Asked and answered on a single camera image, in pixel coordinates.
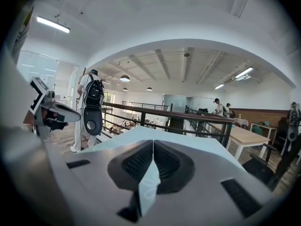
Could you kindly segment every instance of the bag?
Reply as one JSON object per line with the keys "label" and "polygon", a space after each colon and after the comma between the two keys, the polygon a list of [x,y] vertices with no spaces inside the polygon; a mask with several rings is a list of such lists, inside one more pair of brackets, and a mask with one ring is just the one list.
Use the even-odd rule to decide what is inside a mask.
{"label": "bag", "polygon": [[100,107],[103,102],[103,83],[99,80],[94,80],[93,76],[90,75],[91,81],[87,84],[83,102],[88,107]]}
{"label": "bag", "polygon": [[226,108],[222,105],[222,115],[224,117],[227,117],[227,111],[226,111]]}

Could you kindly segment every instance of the metal railing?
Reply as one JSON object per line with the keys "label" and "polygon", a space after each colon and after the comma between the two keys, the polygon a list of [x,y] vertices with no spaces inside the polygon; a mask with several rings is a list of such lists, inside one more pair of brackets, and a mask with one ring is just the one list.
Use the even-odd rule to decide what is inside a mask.
{"label": "metal railing", "polygon": [[[204,113],[198,113],[198,111],[191,111],[191,113],[176,113],[176,112],[168,112],[165,110],[154,110],[154,109],[148,109],[148,108],[142,108],[142,107],[134,107],[134,106],[127,106],[127,105],[120,105],[120,104],[113,104],[113,103],[104,103],[105,106],[107,107],[112,107],[113,109],[121,109],[121,110],[131,110],[131,111],[135,111],[137,113],[141,113],[141,119],[140,120],[135,120],[135,119],[130,119],[124,116],[120,116],[120,115],[116,115],[113,113],[110,113],[106,110],[103,110],[104,113],[104,119],[103,121],[108,122],[112,125],[115,125],[117,127],[120,127],[122,129],[127,129],[129,130],[130,128],[128,128],[127,126],[124,125],[119,125],[117,123],[113,123],[111,121],[108,121],[106,119],[106,115],[111,115],[114,117],[118,117],[121,119],[124,119],[125,121],[130,121],[132,122],[132,124],[135,125],[141,125],[141,126],[148,126],[148,127],[152,127],[152,128],[161,128],[164,129],[165,131],[167,129],[173,129],[173,130],[177,130],[179,132],[182,132],[184,134],[186,133],[191,133],[191,134],[196,134],[196,136],[199,137],[205,137],[205,136],[211,136],[213,138],[216,138],[224,147],[227,146],[229,137],[230,137],[230,132],[231,132],[231,128],[232,128],[232,123],[233,123],[233,119],[230,118],[226,118],[226,117],[222,117],[222,116],[217,116],[217,115],[212,115],[212,114],[208,114],[204,115]],[[163,125],[156,125],[156,124],[152,124],[150,123],[150,121],[148,121],[146,119],[146,114],[151,114],[151,115],[158,115],[158,116],[164,116],[167,117],[168,120],[170,118],[178,118],[178,119],[183,119],[183,120],[188,120],[188,121],[195,121],[197,123],[197,130],[185,130],[185,129],[177,129],[177,128],[171,128],[168,127],[168,120],[167,123],[165,124],[165,126]],[[214,124],[221,124],[222,125],[222,129],[219,133],[211,133],[208,129],[206,129],[202,123],[214,123]],[[104,126],[105,129],[107,129],[108,131],[115,133],[117,135],[119,135],[120,133],[111,130],[110,128],[107,128]]]}
{"label": "metal railing", "polygon": [[122,101],[122,105],[133,106],[133,107],[140,107],[152,110],[163,110],[167,111],[167,105],[155,105],[155,104],[147,104],[147,103],[138,103],[138,102],[130,102],[130,101]]}

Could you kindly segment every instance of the chair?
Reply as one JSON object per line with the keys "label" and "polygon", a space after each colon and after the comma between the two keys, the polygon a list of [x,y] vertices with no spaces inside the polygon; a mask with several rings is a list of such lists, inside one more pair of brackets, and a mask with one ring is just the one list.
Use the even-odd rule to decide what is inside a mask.
{"label": "chair", "polygon": [[242,166],[247,172],[258,178],[261,182],[267,185],[271,191],[273,191],[301,149],[301,134],[293,142],[291,150],[285,151],[281,161],[277,165],[275,172],[268,167],[271,152],[275,151],[275,148],[268,144],[263,144],[263,146],[267,147],[268,149],[265,160],[254,153],[251,153],[250,156],[252,159],[247,161]]}

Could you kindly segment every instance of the white shirt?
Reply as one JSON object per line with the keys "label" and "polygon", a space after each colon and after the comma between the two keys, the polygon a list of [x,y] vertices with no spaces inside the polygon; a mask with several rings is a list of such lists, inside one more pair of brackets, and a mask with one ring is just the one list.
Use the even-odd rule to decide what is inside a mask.
{"label": "white shirt", "polygon": [[[95,74],[93,74],[92,75],[93,76],[93,79],[96,81],[96,80],[101,80],[97,75],[95,75]],[[82,104],[83,104],[83,97],[84,97],[84,91],[85,91],[85,89],[86,89],[86,87],[87,87],[87,85],[88,85],[88,83],[89,82],[91,82],[91,78],[90,78],[90,76],[88,75],[88,74],[85,74],[82,78],[81,78],[81,80],[80,80],[80,85],[83,87],[82,89],[81,89],[81,92],[82,92],[82,95],[81,95],[81,97],[80,97],[80,99],[79,99],[79,106],[78,106],[78,109],[81,109],[82,107],[83,108],[85,108],[86,107],[86,105],[85,105],[85,103],[84,103],[84,106],[82,106]]]}
{"label": "white shirt", "polygon": [[230,118],[230,114],[229,114],[230,113],[230,109],[228,107],[225,107],[225,109],[226,109],[226,112],[227,112],[227,117]]}
{"label": "white shirt", "polygon": [[217,105],[217,108],[216,108],[216,114],[222,116],[222,104],[221,104],[221,103],[219,103],[219,104]]}

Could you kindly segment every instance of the wooden floor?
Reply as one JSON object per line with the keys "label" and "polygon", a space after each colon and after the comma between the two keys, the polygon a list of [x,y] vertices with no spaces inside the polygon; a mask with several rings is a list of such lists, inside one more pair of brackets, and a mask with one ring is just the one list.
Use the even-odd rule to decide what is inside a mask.
{"label": "wooden floor", "polygon": [[[68,127],[64,128],[63,130],[55,130],[52,131],[47,140],[46,143],[53,143],[55,144],[61,151],[61,154],[65,153],[72,153],[70,151],[70,147],[74,143],[74,129],[75,124],[70,124]],[[82,147],[87,148],[87,141],[89,140],[89,134],[85,131],[82,132]],[[237,145],[234,143],[231,143],[229,147],[229,152],[234,156],[235,152],[237,150]],[[242,154],[239,158],[239,163],[243,164],[246,161],[250,160],[251,157],[249,156],[250,153],[256,153],[259,155],[261,148],[259,146],[253,146],[253,147],[246,147],[243,149]],[[275,171],[278,163],[281,160],[281,156],[279,152],[272,152],[271,157],[269,159],[269,167]],[[274,195],[280,195],[287,190],[291,188],[291,186],[294,184],[296,180],[296,176],[298,172],[300,171],[301,163],[299,163],[299,166],[296,166],[297,159],[295,159],[290,169],[284,174],[284,176],[281,178],[281,181],[277,185],[276,189],[274,190]]]}

